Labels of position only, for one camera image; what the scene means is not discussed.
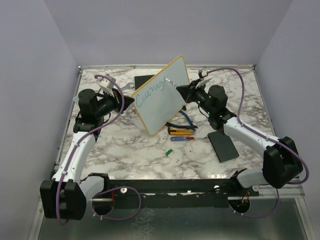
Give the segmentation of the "white green whiteboard marker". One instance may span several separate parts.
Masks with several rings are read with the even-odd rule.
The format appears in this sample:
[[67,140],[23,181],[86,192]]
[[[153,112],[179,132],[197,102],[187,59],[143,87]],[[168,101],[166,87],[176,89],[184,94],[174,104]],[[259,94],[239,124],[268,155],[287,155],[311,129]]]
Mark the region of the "white green whiteboard marker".
[[175,86],[176,88],[179,87],[176,83],[174,83],[172,80],[164,77],[164,80],[166,80],[167,82],[169,82],[170,84],[172,84],[173,86]]

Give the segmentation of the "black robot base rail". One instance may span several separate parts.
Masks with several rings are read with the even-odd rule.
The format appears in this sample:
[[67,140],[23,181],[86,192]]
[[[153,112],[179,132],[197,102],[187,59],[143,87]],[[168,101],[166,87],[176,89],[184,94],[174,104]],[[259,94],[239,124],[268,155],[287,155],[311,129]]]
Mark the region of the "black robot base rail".
[[104,193],[93,198],[99,208],[228,208],[230,200],[257,197],[259,193],[243,188],[230,179],[116,180],[107,179]]

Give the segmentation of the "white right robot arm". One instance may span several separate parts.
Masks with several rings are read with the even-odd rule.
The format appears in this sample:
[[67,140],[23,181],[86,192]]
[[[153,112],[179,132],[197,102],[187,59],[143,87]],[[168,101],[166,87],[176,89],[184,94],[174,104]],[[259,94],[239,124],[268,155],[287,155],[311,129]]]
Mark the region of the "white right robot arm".
[[229,189],[234,195],[240,196],[257,185],[280,189],[302,172],[303,165],[291,138],[270,136],[240,122],[237,115],[227,109],[228,97],[222,86],[213,85],[205,91],[204,86],[197,86],[199,82],[194,80],[189,85],[176,87],[176,90],[186,103],[195,102],[208,114],[208,122],[214,130],[240,141],[263,158],[261,167],[241,170],[233,175]]

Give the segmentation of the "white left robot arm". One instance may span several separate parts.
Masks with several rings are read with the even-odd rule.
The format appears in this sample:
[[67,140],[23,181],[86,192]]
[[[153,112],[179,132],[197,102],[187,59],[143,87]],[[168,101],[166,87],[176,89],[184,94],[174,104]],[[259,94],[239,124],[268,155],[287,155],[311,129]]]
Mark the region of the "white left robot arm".
[[95,195],[103,198],[111,190],[106,173],[91,173],[81,178],[85,162],[96,144],[102,127],[111,124],[104,117],[112,111],[121,114],[135,100],[121,91],[100,94],[84,89],[77,96],[78,116],[73,126],[69,150],[57,172],[40,185],[44,215],[48,219],[81,220],[87,203]]

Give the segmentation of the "yellow framed whiteboard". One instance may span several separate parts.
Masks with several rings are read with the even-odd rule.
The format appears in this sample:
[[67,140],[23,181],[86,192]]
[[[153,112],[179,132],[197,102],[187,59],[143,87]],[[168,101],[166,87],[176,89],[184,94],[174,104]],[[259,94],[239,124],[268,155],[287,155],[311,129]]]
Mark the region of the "yellow framed whiteboard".
[[135,111],[150,136],[155,135],[185,105],[176,87],[164,78],[178,86],[190,84],[183,56],[176,57],[131,94]]

